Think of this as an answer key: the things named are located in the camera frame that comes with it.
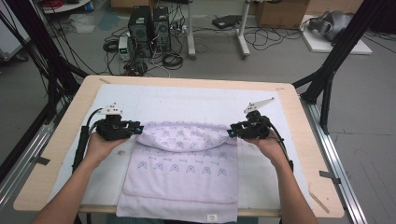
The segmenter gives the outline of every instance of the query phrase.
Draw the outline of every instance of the wooden table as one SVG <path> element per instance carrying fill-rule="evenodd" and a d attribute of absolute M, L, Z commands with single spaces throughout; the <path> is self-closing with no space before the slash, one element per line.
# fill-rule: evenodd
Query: wooden table
<path fill-rule="evenodd" d="M 321 156 L 298 94 L 292 85 L 285 83 L 109 76 L 89 76 L 85 78 L 42 154 L 42 157 L 50 159 L 50 163 L 46 166 L 41 164 L 35 166 L 14 203 L 16 210 L 39 211 L 47 203 L 64 160 L 64 155 L 71 147 L 97 91 L 104 84 L 276 91 L 281 99 L 309 192 L 313 198 L 315 215 L 317 217 L 342 217 L 344 215 L 343 206 L 332 181 L 329 178 L 319 176 L 319 171 L 328 171 L 328 169 Z M 83 205 L 80 211 L 115 213 L 116 206 Z M 245 217 L 278 217 L 279 213 L 262 209 L 240 208 L 238 215 Z"/>

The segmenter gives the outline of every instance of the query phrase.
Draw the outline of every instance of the aluminum frame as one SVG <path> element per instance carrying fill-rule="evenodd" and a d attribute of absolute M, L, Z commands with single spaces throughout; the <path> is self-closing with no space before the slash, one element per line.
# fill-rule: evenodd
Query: aluminum frame
<path fill-rule="evenodd" d="M 309 104 L 305 101 L 301 101 L 306 117 L 309 120 L 312 131 L 318 140 L 319 147 L 322 155 L 327 163 L 329 171 L 334 174 L 334 178 L 340 180 L 339 184 L 334 184 L 340 194 L 340 199 L 343 200 L 346 211 L 349 214 L 349 218 L 355 224 L 367 224 L 367 220 L 361 205 L 353 191 L 352 186 L 347 178 L 347 173 L 344 170 L 344 166 L 338 157 L 337 150 L 335 149 L 332 139 L 327 135 L 320 126 L 320 112 L 317 105 Z"/>
<path fill-rule="evenodd" d="M 20 156 L 8 173 L 6 179 L 0 186 L 0 212 L 6 206 L 6 203 L 18 188 L 25 175 L 31 172 L 32 168 L 35 166 L 34 159 L 48 143 L 54 130 L 55 127 L 53 122 L 48 125 L 42 125 L 25 152 Z"/>

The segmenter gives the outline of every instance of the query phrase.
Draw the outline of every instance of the white cloth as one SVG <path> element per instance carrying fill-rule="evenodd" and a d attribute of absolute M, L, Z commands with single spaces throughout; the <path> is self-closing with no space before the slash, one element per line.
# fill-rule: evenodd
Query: white cloth
<path fill-rule="evenodd" d="M 150 122 L 136 137 L 119 217 L 236 221 L 236 140 L 225 126 Z"/>

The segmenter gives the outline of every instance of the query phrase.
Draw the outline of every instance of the white desk leg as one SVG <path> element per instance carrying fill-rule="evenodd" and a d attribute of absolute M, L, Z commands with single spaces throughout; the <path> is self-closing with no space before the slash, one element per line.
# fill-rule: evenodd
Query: white desk leg
<path fill-rule="evenodd" d="M 245 0 L 244 9 L 242 11 L 241 27 L 240 29 L 236 29 L 236 36 L 238 37 L 239 43 L 241 44 L 243 59 L 246 59 L 246 57 L 250 55 L 250 51 L 248 50 L 248 44 L 244 37 L 245 25 L 247 23 L 249 7 L 250 7 L 250 0 Z"/>
<path fill-rule="evenodd" d="M 191 59 L 195 60 L 195 44 L 194 44 L 194 35 L 192 34 L 192 0 L 189 0 L 189 27 L 187 34 L 187 45 L 189 46 L 189 56 Z"/>

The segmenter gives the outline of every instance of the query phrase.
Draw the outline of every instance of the hand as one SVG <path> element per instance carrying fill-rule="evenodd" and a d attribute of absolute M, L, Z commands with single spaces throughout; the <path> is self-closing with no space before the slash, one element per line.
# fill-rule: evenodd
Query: hand
<path fill-rule="evenodd" d="M 92 133 L 88 142 L 87 153 L 83 161 L 91 162 L 97 167 L 113 150 L 113 148 L 126 142 L 128 139 L 106 141 L 98 133 Z"/>
<path fill-rule="evenodd" d="M 273 132 L 270 132 L 265 139 L 245 139 L 245 141 L 256 145 L 273 165 L 286 160 L 279 140 Z"/>

